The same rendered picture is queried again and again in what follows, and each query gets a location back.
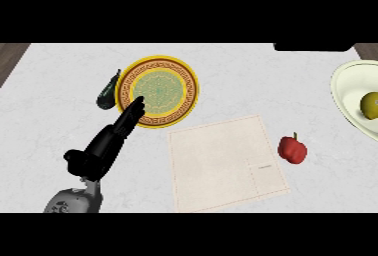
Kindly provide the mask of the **black appliance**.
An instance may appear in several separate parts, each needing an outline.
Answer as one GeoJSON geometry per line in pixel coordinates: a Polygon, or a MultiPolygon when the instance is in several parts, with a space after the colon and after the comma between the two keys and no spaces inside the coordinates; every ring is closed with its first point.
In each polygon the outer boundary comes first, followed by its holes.
{"type": "Polygon", "coordinates": [[[275,43],[277,51],[315,51],[315,52],[345,52],[353,47],[353,43],[318,44],[318,43],[275,43]]]}

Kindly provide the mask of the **yellow patterned plate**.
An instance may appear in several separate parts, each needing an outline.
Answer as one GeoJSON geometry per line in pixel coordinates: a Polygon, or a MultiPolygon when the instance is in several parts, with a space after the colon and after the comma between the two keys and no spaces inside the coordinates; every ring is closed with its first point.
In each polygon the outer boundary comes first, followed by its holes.
{"type": "Polygon", "coordinates": [[[179,123],[195,108],[200,96],[197,74],[172,56],[145,57],[122,72],[114,96],[120,112],[142,96],[145,115],[138,125],[150,129],[166,128],[179,123]]]}

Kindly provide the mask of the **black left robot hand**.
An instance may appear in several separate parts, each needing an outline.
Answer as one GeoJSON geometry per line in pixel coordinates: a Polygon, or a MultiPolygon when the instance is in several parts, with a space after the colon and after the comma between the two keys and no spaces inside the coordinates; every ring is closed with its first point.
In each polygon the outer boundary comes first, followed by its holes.
{"type": "Polygon", "coordinates": [[[85,150],[71,149],[64,154],[68,172],[89,181],[99,181],[108,173],[120,150],[139,119],[145,115],[144,97],[128,106],[114,124],[105,126],[85,150]]]}

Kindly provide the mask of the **dark green eggplant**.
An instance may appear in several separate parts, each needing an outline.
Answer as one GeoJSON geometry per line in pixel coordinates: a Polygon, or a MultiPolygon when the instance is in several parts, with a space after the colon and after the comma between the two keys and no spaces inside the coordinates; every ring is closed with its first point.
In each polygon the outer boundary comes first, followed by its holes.
{"type": "Polygon", "coordinates": [[[97,99],[97,105],[104,110],[110,110],[116,106],[116,86],[117,86],[120,75],[122,75],[122,70],[117,70],[117,73],[113,76],[97,99]]]}

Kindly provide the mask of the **pale cream bowl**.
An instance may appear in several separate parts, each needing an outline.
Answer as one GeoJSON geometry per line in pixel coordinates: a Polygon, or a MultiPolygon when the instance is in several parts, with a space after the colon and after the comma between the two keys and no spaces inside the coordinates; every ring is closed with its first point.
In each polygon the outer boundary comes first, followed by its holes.
{"type": "Polygon", "coordinates": [[[378,118],[370,120],[361,111],[361,100],[371,92],[378,92],[378,61],[350,61],[334,71],[331,95],[350,124],[378,141],[378,118]]]}

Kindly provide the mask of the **beige placemat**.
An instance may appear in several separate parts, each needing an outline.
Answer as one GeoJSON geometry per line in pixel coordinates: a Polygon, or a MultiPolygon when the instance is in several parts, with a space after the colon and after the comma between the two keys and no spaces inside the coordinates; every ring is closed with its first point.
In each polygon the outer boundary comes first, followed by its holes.
{"type": "Polygon", "coordinates": [[[260,116],[169,133],[175,207],[209,212],[291,192],[260,116]]]}

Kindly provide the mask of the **red bell pepper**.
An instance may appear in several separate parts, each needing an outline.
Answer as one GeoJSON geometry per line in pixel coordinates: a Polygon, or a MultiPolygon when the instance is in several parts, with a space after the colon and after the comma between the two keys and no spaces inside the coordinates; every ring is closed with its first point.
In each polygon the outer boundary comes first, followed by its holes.
{"type": "Polygon", "coordinates": [[[308,156],[308,147],[299,141],[299,134],[281,138],[278,154],[291,164],[300,164],[308,156]]]}

